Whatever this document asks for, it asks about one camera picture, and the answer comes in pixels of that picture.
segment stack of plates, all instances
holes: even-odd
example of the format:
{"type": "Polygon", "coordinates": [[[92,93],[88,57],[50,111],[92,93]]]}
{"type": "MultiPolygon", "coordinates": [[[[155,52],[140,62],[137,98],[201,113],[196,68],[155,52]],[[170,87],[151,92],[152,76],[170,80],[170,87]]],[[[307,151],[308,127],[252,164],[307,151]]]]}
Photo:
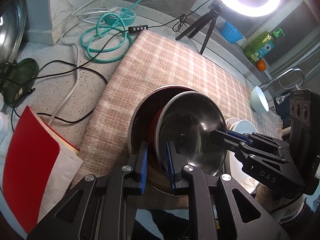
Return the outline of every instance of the stack of plates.
{"type": "MultiPolygon", "coordinates": [[[[227,128],[238,133],[257,132],[254,125],[248,120],[229,118],[226,120],[227,128]]],[[[239,162],[234,152],[227,152],[226,172],[230,174],[250,194],[255,190],[259,182],[242,171],[242,163],[239,162]]]]}

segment blue gripper pad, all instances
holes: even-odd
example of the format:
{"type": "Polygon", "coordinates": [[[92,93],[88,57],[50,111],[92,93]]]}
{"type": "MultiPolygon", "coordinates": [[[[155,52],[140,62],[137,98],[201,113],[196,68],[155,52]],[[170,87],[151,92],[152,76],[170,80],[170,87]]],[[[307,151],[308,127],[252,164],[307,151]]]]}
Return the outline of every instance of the blue gripper pad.
{"type": "Polygon", "coordinates": [[[167,162],[168,162],[168,173],[169,173],[170,188],[171,188],[172,191],[174,191],[175,188],[176,188],[175,174],[174,174],[174,170],[173,170],[173,163],[172,163],[172,157],[171,157],[169,143],[167,143],[167,162]]]}
{"type": "Polygon", "coordinates": [[[237,132],[234,132],[234,131],[231,131],[231,130],[228,130],[228,135],[231,135],[231,136],[234,136],[234,137],[237,137],[241,140],[244,140],[247,142],[247,145],[248,146],[252,146],[252,143],[250,142],[249,138],[241,133],[237,133],[237,132]]]}
{"type": "Polygon", "coordinates": [[[142,166],[141,166],[141,177],[140,177],[140,192],[141,195],[144,193],[147,182],[147,171],[148,171],[148,147],[146,147],[143,155],[142,166]]]}

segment white paper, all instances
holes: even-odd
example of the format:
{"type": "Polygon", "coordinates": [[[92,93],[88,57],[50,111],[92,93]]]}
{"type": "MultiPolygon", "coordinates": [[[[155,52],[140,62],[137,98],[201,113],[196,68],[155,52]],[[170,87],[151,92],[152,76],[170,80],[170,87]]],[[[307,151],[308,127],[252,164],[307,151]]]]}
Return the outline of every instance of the white paper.
{"type": "Polygon", "coordinates": [[[60,153],[44,190],[38,222],[62,199],[82,163],[83,161],[65,145],[60,145],[60,153]]]}

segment light blue bowl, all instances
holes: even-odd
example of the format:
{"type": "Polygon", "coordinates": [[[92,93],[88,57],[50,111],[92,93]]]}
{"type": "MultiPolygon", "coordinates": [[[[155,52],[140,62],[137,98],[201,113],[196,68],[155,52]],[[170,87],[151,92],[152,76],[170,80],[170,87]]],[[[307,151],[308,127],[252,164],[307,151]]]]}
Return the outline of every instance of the light blue bowl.
{"type": "Polygon", "coordinates": [[[266,96],[258,86],[252,89],[250,93],[249,104],[254,112],[263,114],[269,111],[266,96]]]}
{"type": "Polygon", "coordinates": [[[243,38],[242,34],[230,22],[227,21],[224,23],[221,34],[231,44],[243,38]]]}

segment red notebook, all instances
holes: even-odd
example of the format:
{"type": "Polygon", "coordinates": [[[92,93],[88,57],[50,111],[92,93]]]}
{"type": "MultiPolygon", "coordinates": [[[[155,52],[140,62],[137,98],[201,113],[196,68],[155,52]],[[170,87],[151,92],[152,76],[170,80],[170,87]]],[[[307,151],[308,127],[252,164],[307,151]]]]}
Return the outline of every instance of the red notebook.
{"type": "Polygon", "coordinates": [[[4,197],[27,234],[38,222],[44,190],[62,144],[78,153],[27,106],[12,135],[3,174],[4,197]]]}

